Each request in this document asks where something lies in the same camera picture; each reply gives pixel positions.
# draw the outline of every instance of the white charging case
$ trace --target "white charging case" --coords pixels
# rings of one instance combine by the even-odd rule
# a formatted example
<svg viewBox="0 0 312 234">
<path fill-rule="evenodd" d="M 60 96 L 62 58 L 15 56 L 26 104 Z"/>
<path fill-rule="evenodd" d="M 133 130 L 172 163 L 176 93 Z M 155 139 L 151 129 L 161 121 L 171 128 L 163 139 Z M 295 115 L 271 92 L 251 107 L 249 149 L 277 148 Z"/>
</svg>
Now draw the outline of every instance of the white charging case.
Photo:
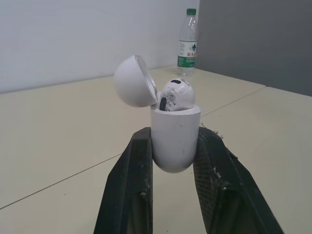
<svg viewBox="0 0 312 234">
<path fill-rule="evenodd" d="M 126 104 L 151 106 L 153 160 L 162 170 L 178 173 L 193 162 L 198 139 L 200 107 L 183 111 L 161 111 L 157 108 L 160 92 L 141 56 L 131 56 L 116 70 L 116 92 Z"/>
</svg>

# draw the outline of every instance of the dirty earbud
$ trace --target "dirty earbud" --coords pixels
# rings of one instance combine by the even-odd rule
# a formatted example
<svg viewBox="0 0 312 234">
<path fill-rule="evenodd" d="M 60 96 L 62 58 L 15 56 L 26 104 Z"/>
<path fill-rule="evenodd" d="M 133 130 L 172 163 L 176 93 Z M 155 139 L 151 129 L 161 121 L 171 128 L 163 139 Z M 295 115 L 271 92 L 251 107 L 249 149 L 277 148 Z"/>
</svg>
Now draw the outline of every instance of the dirty earbud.
<svg viewBox="0 0 312 234">
<path fill-rule="evenodd" d="M 161 111 L 183 111 L 193 108 L 195 92 L 184 79 L 169 81 L 160 94 L 159 109 Z"/>
</svg>

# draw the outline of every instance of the green label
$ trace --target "green label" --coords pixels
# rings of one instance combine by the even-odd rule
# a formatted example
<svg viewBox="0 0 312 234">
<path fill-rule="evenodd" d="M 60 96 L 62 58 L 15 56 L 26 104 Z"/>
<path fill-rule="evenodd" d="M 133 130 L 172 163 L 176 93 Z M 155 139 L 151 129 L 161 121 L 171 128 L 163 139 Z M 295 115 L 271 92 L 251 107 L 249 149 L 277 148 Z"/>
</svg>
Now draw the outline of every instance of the green label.
<svg viewBox="0 0 312 234">
<path fill-rule="evenodd" d="M 179 67 L 194 67 L 196 57 L 197 41 L 179 42 L 179 54 L 177 57 L 177 65 Z"/>
<path fill-rule="evenodd" d="M 194 67 L 195 64 L 195 57 L 188 58 L 188 57 L 177 57 L 177 65 L 178 67 Z"/>
</svg>

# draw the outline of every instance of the beige table surface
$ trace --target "beige table surface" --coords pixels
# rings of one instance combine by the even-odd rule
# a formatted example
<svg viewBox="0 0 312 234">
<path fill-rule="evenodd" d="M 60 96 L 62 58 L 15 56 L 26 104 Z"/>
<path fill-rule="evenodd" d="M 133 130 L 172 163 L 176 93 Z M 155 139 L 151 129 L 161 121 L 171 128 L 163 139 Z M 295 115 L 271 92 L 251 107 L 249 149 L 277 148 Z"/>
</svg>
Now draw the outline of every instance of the beige table surface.
<svg viewBox="0 0 312 234">
<path fill-rule="evenodd" d="M 174 70 L 172 66 L 152 71 L 159 90 L 176 77 Z M 219 130 L 227 146 L 242 158 L 283 229 L 306 224 L 301 216 L 291 220 L 285 213 L 294 210 L 297 215 L 303 205 L 296 208 L 296 202 L 311 195 L 309 186 L 303 188 L 302 184 L 308 181 L 300 181 L 298 175 L 308 173 L 307 165 L 289 164 L 296 162 L 290 160 L 295 155 L 308 163 L 305 142 L 312 139 L 308 125 L 312 98 L 201 70 L 195 71 L 192 86 L 204 116 L 202 122 Z M 265 102 L 260 94 L 267 90 L 273 94 L 270 98 L 264 95 Z M 254 104 L 230 108 L 250 97 L 256 97 Z M 150 125 L 149 108 L 121 103 L 111 77 L 0 95 L 0 108 L 0 233 L 93 233 L 105 179 L 118 157 L 110 158 L 122 153 L 135 131 Z M 282 135 L 288 132 L 286 127 L 279 128 L 282 123 L 292 126 L 292 137 Z M 275 137 L 272 129 L 280 129 Z M 300 129 L 306 133 L 304 141 L 299 138 L 303 134 Z M 283 142 L 287 150 L 280 149 Z M 279 158 L 283 165 L 293 167 L 295 177 L 286 175 L 282 166 L 272 166 Z M 257 163 L 270 171 L 261 177 Z M 287 186 L 285 178 L 289 177 L 295 185 Z M 291 197 L 293 188 L 302 191 L 296 193 L 296 199 Z M 204 233 L 192 168 L 168 174 L 154 167 L 154 233 L 167 231 Z"/>
</svg>

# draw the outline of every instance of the gray wall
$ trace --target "gray wall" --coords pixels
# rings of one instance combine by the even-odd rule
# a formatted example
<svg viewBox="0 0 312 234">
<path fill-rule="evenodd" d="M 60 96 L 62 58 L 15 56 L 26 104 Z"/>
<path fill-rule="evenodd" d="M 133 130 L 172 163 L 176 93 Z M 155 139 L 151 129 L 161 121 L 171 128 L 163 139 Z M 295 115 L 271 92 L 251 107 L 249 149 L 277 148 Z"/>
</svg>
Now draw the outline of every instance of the gray wall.
<svg viewBox="0 0 312 234">
<path fill-rule="evenodd" d="M 312 0 L 201 0 L 196 67 L 312 96 Z"/>
</svg>

